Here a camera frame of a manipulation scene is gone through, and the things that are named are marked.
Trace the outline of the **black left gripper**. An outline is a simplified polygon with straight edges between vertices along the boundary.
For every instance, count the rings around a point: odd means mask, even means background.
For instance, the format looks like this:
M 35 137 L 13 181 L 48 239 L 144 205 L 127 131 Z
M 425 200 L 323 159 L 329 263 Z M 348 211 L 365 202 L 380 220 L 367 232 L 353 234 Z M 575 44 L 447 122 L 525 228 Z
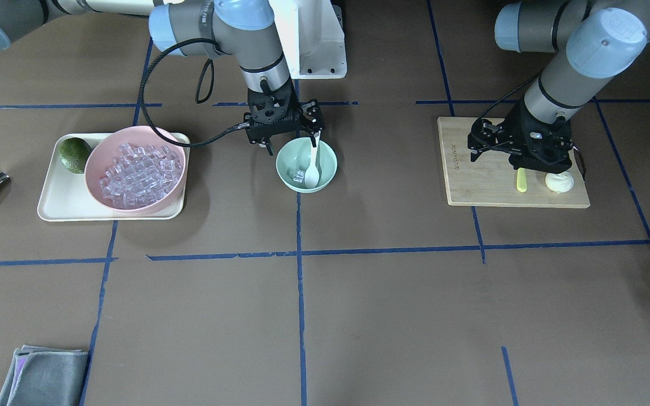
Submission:
M 513 169 L 530 169 L 544 173 L 563 173 L 572 167 L 571 123 L 557 116 L 554 123 L 536 119 L 520 101 L 501 123 L 479 117 L 467 136 L 471 162 L 485 152 L 508 154 Z

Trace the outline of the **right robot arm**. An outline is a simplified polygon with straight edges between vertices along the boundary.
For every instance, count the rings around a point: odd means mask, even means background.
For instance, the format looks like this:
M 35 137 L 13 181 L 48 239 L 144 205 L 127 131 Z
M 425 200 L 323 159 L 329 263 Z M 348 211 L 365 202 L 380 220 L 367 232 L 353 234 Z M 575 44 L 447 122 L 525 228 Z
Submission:
M 0 1 L 0 51 L 61 16 L 112 13 L 148 20 L 159 56 L 147 67 L 138 92 L 138 106 L 149 128 L 161 139 L 144 100 L 155 67 L 168 55 L 207 56 L 213 61 L 234 56 L 247 86 L 248 112 L 242 123 L 222 131 L 245 130 L 251 144 L 270 148 L 271 137 L 292 131 L 307 133 L 317 147 L 323 130 L 317 100 L 300 103 L 268 1 Z

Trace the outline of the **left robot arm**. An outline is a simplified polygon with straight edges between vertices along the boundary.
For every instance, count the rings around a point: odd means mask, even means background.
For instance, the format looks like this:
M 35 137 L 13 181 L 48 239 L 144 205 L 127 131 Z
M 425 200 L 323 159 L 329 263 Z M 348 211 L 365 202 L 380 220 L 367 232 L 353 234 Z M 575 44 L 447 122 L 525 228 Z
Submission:
M 501 123 L 480 114 L 467 136 L 471 161 L 508 155 L 513 169 L 563 173 L 572 167 L 571 118 L 650 42 L 650 1 L 533 1 L 498 13 L 498 47 L 553 53 L 524 84 L 525 94 Z

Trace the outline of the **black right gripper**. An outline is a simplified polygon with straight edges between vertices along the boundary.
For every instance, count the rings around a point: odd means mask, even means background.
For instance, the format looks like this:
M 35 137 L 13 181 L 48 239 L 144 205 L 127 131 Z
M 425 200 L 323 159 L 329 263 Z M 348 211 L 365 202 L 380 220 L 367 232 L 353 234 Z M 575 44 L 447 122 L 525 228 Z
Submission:
M 248 90 L 245 113 L 245 131 L 250 144 L 258 144 L 273 156 L 271 138 L 279 134 L 304 131 L 316 148 L 321 132 L 325 130 L 322 108 L 317 99 L 300 103 L 293 80 L 289 79 L 278 89 Z

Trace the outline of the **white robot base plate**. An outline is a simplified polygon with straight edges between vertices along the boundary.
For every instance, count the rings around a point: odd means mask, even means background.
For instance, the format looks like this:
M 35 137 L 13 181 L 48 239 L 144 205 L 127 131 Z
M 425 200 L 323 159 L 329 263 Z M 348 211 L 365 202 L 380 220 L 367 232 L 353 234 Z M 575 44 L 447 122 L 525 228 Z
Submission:
M 336 1 L 270 1 L 291 79 L 347 75 L 343 10 Z

